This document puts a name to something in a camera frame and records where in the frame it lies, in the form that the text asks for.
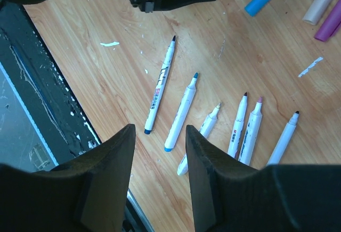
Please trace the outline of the white slim marker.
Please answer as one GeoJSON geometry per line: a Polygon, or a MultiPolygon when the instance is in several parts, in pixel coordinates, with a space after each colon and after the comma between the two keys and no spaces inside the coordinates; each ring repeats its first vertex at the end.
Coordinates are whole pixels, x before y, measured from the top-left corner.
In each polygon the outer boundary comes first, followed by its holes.
{"type": "MultiPolygon", "coordinates": [[[[202,134],[202,136],[204,138],[207,138],[209,136],[210,132],[212,131],[212,129],[214,128],[214,125],[216,124],[217,119],[218,119],[217,115],[218,115],[220,108],[221,108],[221,102],[219,102],[215,106],[215,108],[212,110],[212,112],[206,116],[204,122],[202,123],[202,125],[199,129],[199,132],[202,134]]],[[[178,165],[177,175],[182,176],[182,175],[186,174],[187,171],[188,171],[188,159],[187,159],[187,153],[185,152],[183,159],[181,160],[181,162],[178,165]]]]}

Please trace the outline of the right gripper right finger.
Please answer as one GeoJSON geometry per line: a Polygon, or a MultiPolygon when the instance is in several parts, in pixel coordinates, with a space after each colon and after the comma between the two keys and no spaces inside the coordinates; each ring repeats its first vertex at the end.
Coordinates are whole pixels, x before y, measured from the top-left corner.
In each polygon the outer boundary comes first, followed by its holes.
{"type": "Polygon", "coordinates": [[[247,166],[186,127],[196,231],[340,231],[339,165],[247,166]]]}

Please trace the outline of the magenta pen cap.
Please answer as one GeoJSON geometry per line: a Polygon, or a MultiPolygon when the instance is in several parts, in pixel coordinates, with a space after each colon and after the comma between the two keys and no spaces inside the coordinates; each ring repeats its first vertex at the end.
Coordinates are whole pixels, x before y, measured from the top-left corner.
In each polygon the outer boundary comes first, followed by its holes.
{"type": "Polygon", "coordinates": [[[326,42],[340,28],[340,0],[335,4],[319,30],[314,35],[314,38],[326,42]]]}

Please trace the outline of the black marker pen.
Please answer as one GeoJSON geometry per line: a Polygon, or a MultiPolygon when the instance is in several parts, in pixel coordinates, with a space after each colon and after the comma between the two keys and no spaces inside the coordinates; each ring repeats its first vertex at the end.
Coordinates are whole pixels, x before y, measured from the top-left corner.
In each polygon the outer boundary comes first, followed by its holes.
{"type": "Polygon", "coordinates": [[[299,118],[299,111],[296,111],[285,125],[282,134],[266,165],[278,164],[295,132],[299,118]]]}

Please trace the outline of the pink marker pen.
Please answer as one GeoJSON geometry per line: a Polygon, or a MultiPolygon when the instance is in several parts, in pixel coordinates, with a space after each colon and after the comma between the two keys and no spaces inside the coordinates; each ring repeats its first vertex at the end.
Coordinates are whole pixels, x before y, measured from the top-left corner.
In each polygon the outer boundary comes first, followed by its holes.
{"type": "Polygon", "coordinates": [[[242,146],[238,157],[238,161],[245,165],[250,165],[251,162],[251,157],[253,154],[253,150],[255,147],[255,143],[257,140],[263,116],[261,112],[262,104],[263,98],[260,97],[255,104],[255,108],[251,111],[247,122],[245,135],[242,141],[242,146]]]}

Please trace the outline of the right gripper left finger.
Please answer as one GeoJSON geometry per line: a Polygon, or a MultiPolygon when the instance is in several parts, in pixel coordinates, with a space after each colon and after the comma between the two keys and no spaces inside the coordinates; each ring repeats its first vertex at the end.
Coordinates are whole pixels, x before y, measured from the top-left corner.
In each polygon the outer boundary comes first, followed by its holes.
{"type": "Polygon", "coordinates": [[[135,126],[50,171],[1,165],[1,231],[121,231],[135,126]]]}

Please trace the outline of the magenta cap marker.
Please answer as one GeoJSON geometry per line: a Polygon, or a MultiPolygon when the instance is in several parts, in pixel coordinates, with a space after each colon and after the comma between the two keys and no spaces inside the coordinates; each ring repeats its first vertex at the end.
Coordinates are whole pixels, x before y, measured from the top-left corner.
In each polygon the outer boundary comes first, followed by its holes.
{"type": "Polygon", "coordinates": [[[247,92],[244,93],[239,103],[236,118],[235,118],[234,125],[232,128],[229,147],[227,150],[227,154],[233,158],[236,157],[236,154],[238,151],[239,141],[240,141],[241,133],[243,130],[243,124],[245,120],[246,109],[247,109],[247,92]]]}

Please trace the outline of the dark blue cap marker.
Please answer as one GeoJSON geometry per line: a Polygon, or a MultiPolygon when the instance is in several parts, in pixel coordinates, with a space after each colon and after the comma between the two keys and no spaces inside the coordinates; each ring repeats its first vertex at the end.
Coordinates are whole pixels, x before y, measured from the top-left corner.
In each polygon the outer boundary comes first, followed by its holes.
{"type": "Polygon", "coordinates": [[[169,70],[171,67],[171,63],[172,63],[172,59],[173,59],[173,55],[175,51],[175,44],[176,44],[176,36],[173,36],[172,41],[167,49],[167,53],[166,53],[165,59],[163,61],[163,64],[159,73],[159,77],[158,77],[155,91],[153,94],[153,98],[151,101],[149,113],[147,116],[147,120],[145,122],[144,133],[147,135],[150,134],[153,129],[153,125],[157,116],[161,98],[163,96],[163,92],[166,86],[167,77],[169,75],[169,70]]]}

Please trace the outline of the white pen cap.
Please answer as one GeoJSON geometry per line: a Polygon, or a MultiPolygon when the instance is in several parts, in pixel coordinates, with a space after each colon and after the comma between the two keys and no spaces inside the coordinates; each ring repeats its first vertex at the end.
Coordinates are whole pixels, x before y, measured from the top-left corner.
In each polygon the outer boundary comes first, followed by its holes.
{"type": "Polygon", "coordinates": [[[322,18],[331,1],[332,0],[314,0],[303,16],[302,21],[311,25],[316,25],[322,18]]]}

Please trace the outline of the light blue cap marker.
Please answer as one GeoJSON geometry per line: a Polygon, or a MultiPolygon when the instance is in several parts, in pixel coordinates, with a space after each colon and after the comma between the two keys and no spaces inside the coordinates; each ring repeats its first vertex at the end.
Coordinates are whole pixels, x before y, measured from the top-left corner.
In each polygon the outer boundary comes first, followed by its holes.
{"type": "Polygon", "coordinates": [[[199,73],[196,72],[191,79],[191,82],[186,87],[183,97],[181,99],[180,105],[178,107],[178,111],[176,113],[175,119],[170,128],[169,134],[164,144],[165,152],[170,152],[177,142],[177,139],[180,135],[181,129],[184,125],[186,116],[189,112],[190,106],[196,94],[196,83],[199,77],[199,73]]]}

